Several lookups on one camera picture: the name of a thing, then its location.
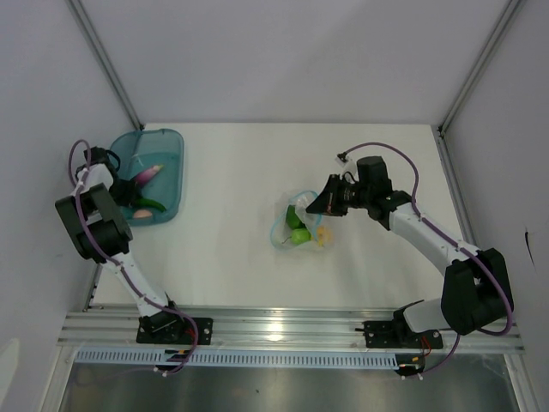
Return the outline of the purple toy eggplant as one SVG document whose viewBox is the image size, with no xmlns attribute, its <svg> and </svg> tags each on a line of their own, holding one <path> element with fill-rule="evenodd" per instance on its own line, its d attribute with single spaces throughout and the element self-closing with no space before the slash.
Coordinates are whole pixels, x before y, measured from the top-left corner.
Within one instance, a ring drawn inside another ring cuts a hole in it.
<svg viewBox="0 0 549 412">
<path fill-rule="evenodd" d="M 135 175 L 132 180 L 139 186 L 144 187 L 147 185 L 162 169 L 163 165 L 154 165 L 151 166 L 137 175 Z"/>
</svg>

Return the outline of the pink toy food piece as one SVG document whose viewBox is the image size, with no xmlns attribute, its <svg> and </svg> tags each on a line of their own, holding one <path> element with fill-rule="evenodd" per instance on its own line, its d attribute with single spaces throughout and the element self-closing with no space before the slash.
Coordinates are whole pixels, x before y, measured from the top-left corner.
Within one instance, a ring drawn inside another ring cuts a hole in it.
<svg viewBox="0 0 549 412">
<path fill-rule="evenodd" d="M 151 217 L 153 214 L 150 210 L 147 209 L 138 209 L 134 214 L 134 219 L 146 219 Z"/>
</svg>

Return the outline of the yellow toy lemon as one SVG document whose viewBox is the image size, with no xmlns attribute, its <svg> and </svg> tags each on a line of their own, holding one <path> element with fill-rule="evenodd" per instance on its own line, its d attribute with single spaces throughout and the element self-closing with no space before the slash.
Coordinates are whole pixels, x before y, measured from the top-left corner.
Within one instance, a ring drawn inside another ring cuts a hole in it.
<svg viewBox="0 0 549 412">
<path fill-rule="evenodd" d="M 325 226 L 320 226 L 317 228 L 317 243 L 320 247 L 326 247 L 332 242 L 332 232 L 330 229 Z"/>
</svg>

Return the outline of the light green toy cucumber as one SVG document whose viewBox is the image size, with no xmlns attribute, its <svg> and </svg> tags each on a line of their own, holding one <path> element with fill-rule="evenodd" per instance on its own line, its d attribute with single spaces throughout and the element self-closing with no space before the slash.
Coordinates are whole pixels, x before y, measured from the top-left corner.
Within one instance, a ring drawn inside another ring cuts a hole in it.
<svg viewBox="0 0 549 412">
<path fill-rule="evenodd" d="M 287 226 L 292 230 L 305 228 L 305 224 L 300 220 L 300 218 L 296 214 L 296 209 L 294 205 L 289 205 L 287 207 L 285 222 Z"/>
</svg>

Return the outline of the clear zip top bag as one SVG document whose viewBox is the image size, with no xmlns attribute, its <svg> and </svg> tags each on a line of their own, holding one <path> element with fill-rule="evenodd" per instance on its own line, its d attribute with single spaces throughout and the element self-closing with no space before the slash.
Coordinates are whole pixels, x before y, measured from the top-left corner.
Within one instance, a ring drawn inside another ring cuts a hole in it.
<svg viewBox="0 0 549 412">
<path fill-rule="evenodd" d="M 276 250 L 324 251 L 333 245 L 334 235 L 324 217 L 306 211 L 316 199 L 315 191 L 293 191 L 275 203 L 269 240 Z"/>
</svg>

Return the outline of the green toy bell pepper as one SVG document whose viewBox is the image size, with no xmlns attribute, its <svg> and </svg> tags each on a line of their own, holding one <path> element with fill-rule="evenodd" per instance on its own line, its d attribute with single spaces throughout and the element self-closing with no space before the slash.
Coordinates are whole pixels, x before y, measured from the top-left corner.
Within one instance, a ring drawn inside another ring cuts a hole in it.
<svg viewBox="0 0 549 412">
<path fill-rule="evenodd" d="M 291 234 L 282 241 L 282 244 L 303 245 L 311 239 L 311 233 L 306 228 L 297 228 L 292 230 Z"/>
</svg>

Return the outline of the dark green toy chili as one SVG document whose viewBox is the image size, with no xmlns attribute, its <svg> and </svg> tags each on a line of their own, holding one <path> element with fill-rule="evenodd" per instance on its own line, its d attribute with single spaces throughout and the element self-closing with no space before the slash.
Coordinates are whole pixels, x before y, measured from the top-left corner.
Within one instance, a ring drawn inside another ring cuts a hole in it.
<svg viewBox="0 0 549 412">
<path fill-rule="evenodd" d="M 166 207 L 163 204 L 161 204 L 157 201 L 154 201 L 153 199 L 148 199 L 148 198 L 143 198 L 143 197 L 135 200 L 134 205 L 136 207 L 139 207 L 139 208 L 157 209 L 160 212 L 165 212 L 166 211 Z"/>
</svg>

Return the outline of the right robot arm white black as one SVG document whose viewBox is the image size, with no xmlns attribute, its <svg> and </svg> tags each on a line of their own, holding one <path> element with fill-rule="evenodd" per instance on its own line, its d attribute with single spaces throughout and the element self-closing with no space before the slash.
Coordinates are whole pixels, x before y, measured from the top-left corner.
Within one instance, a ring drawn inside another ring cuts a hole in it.
<svg viewBox="0 0 549 412">
<path fill-rule="evenodd" d="M 440 298 L 401 309 L 401 319 L 391 326 L 393 339 L 407 347 L 428 330 L 489 335 L 489 324 L 499 319 L 505 319 L 500 332 L 507 334 L 513 321 L 513 303 L 503 255 L 454 239 L 421 213 L 411 195 L 394 190 L 382 157 L 361 158 L 356 166 L 354 178 L 330 175 L 307 212 L 344 216 L 350 209 L 364 209 L 373 221 L 414 246 L 443 276 Z"/>
</svg>

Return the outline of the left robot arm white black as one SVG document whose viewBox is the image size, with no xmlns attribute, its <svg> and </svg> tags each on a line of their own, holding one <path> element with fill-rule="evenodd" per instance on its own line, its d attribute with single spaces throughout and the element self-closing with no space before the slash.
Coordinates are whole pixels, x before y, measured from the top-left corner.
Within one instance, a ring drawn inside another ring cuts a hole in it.
<svg viewBox="0 0 549 412">
<path fill-rule="evenodd" d="M 117 189 L 130 185 L 118 177 L 109 150 L 83 144 L 84 164 L 70 170 L 73 191 L 55 202 L 55 209 L 72 244 L 85 260 L 111 271 L 123 284 L 139 312 L 139 343 L 197 342 L 196 322 L 181 313 L 167 292 L 142 273 L 134 258 L 128 222 L 117 204 Z"/>
</svg>

